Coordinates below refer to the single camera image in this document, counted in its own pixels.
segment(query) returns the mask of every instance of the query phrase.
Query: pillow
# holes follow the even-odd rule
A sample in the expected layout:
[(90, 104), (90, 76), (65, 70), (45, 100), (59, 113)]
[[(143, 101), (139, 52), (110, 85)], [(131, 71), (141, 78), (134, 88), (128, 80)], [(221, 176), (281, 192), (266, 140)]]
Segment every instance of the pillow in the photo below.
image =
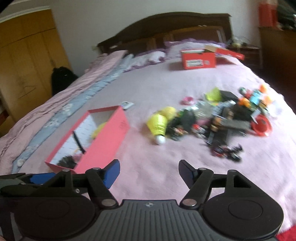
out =
[(165, 57), (165, 50), (151, 50), (142, 54), (137, 55), (134, 57), (129, 67), (126, 69), (126, 71), (130, 71), (133, 69), (139, 69), (146, 67), (151, 64), (158, 64), (164, 61)]
[(86, 74), (88, 71), (90, 71), (92, 68), (96, 67), (96, 66), (99, 66), (103, 60), (106, 58), (106, 56), (108, 56), (108, 54), (104, 53), (104, 54), (100, 54), (93, 62), (91, 62), (89, 64), (89, 68), (86, 69), (84, 71), (84, 73)]
[(181, 57), (181, 50), (186, 49), (202, 49), (206, 45), (211, 45), (215, 47), (225, 47), (224, 43), (215, 43), (215, 42), (209, 42), (209, 41), (202, 41), (202, 40), (195, 40), (195, 39), (185, 39), (182, 41), (176, 41), (176, 42), (165, 42), (165, 46), (169, 47), (167, 49), (167, 55), (165, 59), (172, 59)]

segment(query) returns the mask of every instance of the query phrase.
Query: flower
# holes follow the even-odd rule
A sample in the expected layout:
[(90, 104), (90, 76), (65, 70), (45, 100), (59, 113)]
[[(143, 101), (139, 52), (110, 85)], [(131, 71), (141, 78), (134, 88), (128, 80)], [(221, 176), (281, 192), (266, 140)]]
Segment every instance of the flower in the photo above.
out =
[(37, 148), (39, 147), (39, 145), (36, 146), (27, 146), (26, 151), (28, 152), (34, 152), (37, 150)]
[(69, 104), (66, 104), (65, 106), (63, 106), (62, 113), (66, 114), (67, 116), (70, 116), (71, 115), (70, 109), (72, 108), (72, 106), (73, 106), (72, 103), (69, 103)]
[(59, 125), (59, 122), (56, 118), (48, 121), (43, 128), (47, 128), (47, 127), (51, 127), (51, 126), (58, 126)]
[(17, 166), (21, 167), (25, 163), (25, 161), (26, 161), (25, 159), (18, 159), (17, 160)]

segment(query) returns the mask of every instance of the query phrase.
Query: toy car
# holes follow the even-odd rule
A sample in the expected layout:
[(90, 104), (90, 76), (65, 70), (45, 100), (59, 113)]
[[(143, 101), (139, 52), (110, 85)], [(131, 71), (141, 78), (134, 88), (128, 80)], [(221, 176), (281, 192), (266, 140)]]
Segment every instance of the toy car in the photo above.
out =
[(216, 146), (212, 148), (212, 155), (220, 158), (226, 157), (229, 160), (239, 162), (241, 158), (237, 155), (239, 152), (243, 151), (241, 145), (237, 147), (230, 148), (228, 146)]

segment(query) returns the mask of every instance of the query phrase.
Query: toy pile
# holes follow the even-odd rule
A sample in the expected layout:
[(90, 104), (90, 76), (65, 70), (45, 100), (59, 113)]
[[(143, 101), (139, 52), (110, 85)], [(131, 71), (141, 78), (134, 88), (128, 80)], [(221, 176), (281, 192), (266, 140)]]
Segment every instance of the toy pile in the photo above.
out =
[(166, 107), (151, 116), (147, 126), (159, 145), (165, 143), (165, 137), (179, 141), (192, 133), (205, 140), (212, 155), (240, 161), (238, 154), (243, 148), (229, 147), (230, 137), (268, 136), (272, 132), (267, 118), (272, 100), (265, 84), (253, 91), (241, 87), (239, 93), (241, 98), (214, 88), (205, 94), (204, 100), (195, 102), (192, 97), (186, 97), (182, 103), (188, 105), (187, 108), (177, 111)]

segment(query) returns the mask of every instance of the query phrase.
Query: wardrobe door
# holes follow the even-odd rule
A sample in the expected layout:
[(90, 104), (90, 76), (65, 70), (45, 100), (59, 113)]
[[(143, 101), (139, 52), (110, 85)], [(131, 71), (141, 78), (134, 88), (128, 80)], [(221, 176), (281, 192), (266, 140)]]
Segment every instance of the wardrobe door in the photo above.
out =
[(55, 27), (50, 9), (9, 19), (0, 23), (0, 47)]
[(1, 94), (15, 121), (42, 105), (50, 94), (40, 81), (26, 39), (1, 48)]
[(26, 38), (27, 46), (40, 81), (45, 88), (48, 98), (52, 94), (51, 74), (54, 68), (49, 52), (44, 42), (42, 33)]
[(42, 33), (45, 45), (48, 49), (49, 56), (53, 60), (53, 65), (56, 68), (61, 66), (71, 69), (68, 57), (62, 46), (57, 29), (51, 29)]

